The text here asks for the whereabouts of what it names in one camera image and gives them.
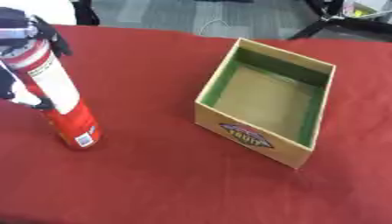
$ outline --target barcode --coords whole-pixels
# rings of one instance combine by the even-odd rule
[[[81,147],[87,147],[94,142],[93,138],[88,133],[77,136],[75,140]]]

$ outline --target fire extinguisher label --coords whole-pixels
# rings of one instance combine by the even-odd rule
[[[94,143],[93,138],[88,133],[84,133],[81,136],[77,136],[75,138],[75,141],[80,145],[80,147],[87,147],[90,144]]]
[[[80,94],[53,53],[42,66],[31,70],[29,75],[62,115],[72,111],[78,104]]]

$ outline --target wooden box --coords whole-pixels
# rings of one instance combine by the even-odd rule
[[[335,66],[240,38],[195,101],[195,122],[293,168],[314,151]]]

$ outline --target robotic arm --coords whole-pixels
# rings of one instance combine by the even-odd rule
[[[47,39],[54,54],[71,55],[68,43],[44,19],[21,10],[0,7],[0,53],[6,54],[27,44],[29,39]],[[23,82],[0,61],[0,98],[34,109],[52,109],[47,98],[30,93]]]

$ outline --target red fabric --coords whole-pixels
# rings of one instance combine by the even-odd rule
[[[392,45],[261,40],[338,65],[299,171],[193,124],[232,39],[63,27],[64,58],[105,138],[67,150],[41,115],[0,103],[0,214],[73,224],[392,223]]]

